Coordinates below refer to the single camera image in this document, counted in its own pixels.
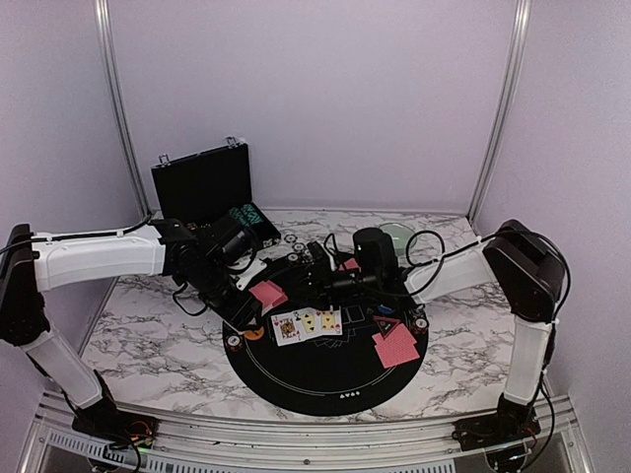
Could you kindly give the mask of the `orange big blind button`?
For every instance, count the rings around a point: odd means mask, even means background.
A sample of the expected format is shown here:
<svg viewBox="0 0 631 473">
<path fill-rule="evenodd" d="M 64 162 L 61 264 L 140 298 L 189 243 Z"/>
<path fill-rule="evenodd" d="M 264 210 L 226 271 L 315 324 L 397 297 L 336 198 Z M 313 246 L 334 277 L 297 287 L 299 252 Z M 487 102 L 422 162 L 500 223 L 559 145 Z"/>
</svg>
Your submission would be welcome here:
<svg viewBox="0 0 631 473">
<path fill-rule="evenodd" d="M 257 330 L 247 330 L 244 332 L 244 337 L 250 341 L 256 341 L 262 338 L 264 335 L 264 329 L 259 328 Z"/>
</svg>

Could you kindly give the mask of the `red card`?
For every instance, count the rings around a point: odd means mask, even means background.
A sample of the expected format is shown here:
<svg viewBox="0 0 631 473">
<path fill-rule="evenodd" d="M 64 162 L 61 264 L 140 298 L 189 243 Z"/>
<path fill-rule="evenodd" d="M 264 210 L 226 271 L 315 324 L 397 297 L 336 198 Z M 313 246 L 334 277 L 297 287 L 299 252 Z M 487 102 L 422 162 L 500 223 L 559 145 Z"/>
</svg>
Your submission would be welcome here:
<svg viewBox="0 0 631 473">
<path fill-rule="evenodd" d="M 344 262 L 340 265 L 340 269 L 341 269 L 341 270 L 345 270 L 345 271 L 348 271 L 348 270 L 355 270 L 355 269 L 359 269 L 359 268 L 360 268 L 360 266 L 359 266 L 359 264 L 357 263 L 357 261 L 356 261 L 356 259 L 355 259 L 355 258 L 350 258 L 350 259 L 348 259 L 348 260 L 344 261 Z"/>
</svg>

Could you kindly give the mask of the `red playing card deck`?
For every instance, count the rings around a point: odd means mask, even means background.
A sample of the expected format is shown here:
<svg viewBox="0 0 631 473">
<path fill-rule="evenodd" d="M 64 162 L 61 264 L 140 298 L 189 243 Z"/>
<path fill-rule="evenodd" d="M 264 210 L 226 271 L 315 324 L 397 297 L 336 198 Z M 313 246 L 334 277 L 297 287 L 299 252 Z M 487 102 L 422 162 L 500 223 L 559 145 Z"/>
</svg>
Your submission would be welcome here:
<svg viewBox="0 0 631 473">
<path fill-rule="evenodd" d="M 261 302 L 262 315 L 289 300 L 283 289 L 271 281 L 259 282 L 248 291 Z"/>
</svg>

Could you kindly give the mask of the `three of hearts card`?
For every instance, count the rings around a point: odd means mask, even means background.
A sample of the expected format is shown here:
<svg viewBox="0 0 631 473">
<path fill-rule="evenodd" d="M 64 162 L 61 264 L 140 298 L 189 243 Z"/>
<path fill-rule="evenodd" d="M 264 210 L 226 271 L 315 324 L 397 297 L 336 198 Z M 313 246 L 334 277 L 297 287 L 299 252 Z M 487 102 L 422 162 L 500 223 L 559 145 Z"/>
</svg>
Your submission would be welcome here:
<svg viewBox="0 0 631 473">
<path fill-rule="evenodd" d="M 318 310 L 315 313 L 317 333 L 320 335 L 341 335 L 341 310 Z"/>
</svg>

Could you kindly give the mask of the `three of clubs card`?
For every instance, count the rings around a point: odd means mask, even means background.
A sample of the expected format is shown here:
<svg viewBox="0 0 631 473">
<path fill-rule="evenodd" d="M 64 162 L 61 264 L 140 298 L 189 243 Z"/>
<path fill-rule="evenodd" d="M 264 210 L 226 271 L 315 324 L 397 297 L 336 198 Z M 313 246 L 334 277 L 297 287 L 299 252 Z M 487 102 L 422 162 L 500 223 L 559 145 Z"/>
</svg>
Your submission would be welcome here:
<svg viewBox="0 0 631 473">
<path fill-rule="evenodd" d="M 311 340 L 320 335 L 319 322 L 316 316 L 316 310 L 311 307 L 305 307 L 293 312 L 293 316 L 297 328 L 301 333 L 301 340 Z"/>
</svg>

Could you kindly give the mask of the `jack of hearts card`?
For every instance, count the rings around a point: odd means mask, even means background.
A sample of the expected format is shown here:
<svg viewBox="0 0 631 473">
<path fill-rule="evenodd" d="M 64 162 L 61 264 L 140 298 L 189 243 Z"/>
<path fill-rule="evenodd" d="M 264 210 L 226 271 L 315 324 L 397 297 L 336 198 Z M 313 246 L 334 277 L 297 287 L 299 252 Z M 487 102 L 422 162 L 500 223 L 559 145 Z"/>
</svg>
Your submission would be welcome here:
<svg viewBox="0 0 631 473">
<path fill-rule="evenodd" d="M 271 317 L 276 343 L 279 347 L 300 343 L 303 330 L 296 317 L 289 314 L 276 314 Z"/>
</svg>

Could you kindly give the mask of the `red card dealt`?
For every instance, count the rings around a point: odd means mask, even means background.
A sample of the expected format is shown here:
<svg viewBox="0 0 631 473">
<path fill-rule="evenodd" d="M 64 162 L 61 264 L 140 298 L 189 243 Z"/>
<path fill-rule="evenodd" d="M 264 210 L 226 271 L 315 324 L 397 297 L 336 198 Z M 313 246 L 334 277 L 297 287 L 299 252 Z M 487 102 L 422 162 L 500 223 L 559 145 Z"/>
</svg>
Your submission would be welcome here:
<svg viewBox="0 0 631 473">
<path fill-rule="evenodd" d="M 375 350 L 385 369 L 400 366 L 420 358 L 414 344 L 389 344 L 383 342 L 376 345 Z"/>
<path fill-rule="evenodd" d="M 415 345 L 417 343 L 415 337 L 405 325 L 397 325 L 387 336 L 376 333 L 372 338 L 377 345 L 384 346 Z"/>
</svg>

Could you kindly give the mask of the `blue small blind button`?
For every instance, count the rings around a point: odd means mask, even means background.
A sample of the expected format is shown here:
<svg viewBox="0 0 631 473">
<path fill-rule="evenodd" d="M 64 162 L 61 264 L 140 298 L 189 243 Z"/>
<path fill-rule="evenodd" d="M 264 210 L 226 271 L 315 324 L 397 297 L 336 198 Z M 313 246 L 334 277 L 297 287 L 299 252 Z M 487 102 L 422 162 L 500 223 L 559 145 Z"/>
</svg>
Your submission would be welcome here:
<svg viewBox="0 0 631 473">
<path fill-rule="evenodd" d="M 381 314 L 390 315 L 394 313 L 394 309 L 385 305 L 379 305 L 378 310 Z"/>
</svg>

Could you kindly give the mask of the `red triangular all-in marker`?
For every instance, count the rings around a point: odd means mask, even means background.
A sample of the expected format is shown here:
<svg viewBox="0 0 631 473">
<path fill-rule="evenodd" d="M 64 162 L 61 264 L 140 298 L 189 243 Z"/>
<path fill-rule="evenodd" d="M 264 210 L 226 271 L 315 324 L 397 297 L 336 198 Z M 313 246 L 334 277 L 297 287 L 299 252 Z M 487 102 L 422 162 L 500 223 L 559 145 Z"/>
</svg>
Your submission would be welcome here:
<svg viewBox="0 0 631 473">
<path fill-rule="evenodd" d="M 383 339 L 385 339 L 400 324 L 399 319 L 384 316 L 375 316 L 374 322 L 377 324 Z"/>
</svg>

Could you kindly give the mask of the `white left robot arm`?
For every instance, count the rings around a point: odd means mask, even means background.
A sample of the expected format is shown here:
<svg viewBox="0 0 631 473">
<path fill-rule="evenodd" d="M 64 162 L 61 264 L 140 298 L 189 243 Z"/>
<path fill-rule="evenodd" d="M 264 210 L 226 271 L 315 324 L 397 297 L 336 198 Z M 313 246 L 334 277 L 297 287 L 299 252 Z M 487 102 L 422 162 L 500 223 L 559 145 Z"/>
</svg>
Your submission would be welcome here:
<svg viewBox="0 0 631 473">
<path fill-rule="evenodd" d="M 238 333 L 261 324 L 262 304 L 239 282 L 234 262 L 252 245 L 245 231 L 223 235 L 191 231 L 177 220 L 87 234 L 34 234 L 13 228 L 1 254 L 1 339 L 21 348 L 86 411 L 85 420 L 105 439 L 124 430 L 124 417 L 106 387 L 45 315 L 44 293 L 85 281 L 160 275 L 192 288 L 205 307 Z"/>
</svg>

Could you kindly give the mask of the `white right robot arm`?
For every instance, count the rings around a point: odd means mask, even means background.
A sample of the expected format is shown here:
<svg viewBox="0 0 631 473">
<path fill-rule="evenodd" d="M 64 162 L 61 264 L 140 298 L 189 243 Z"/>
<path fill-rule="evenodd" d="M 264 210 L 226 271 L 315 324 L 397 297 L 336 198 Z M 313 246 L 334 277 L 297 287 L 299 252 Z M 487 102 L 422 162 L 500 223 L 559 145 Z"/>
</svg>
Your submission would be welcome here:
<svg viewBox="0 0 631 473">
<path fill-rule="evenodd" d="M 464 217 L 429 214 L 291 212 L 281 231 L 281 255 L 297 243 L 336 236 L 342 250 L 365 227 L 400 224 L 428 230 L 411 250 L 424 261 L 441 248 L 452 251 L 473 241 L 475 231 Z M 434 300 L 426 306 L 429 345 L 418 374 L 385 403 L 344 416 L 346 422 L 429 418 L 493 409 L 509 371 L 514 318 L 500 288 L 485 284 Z"/>
</svg>

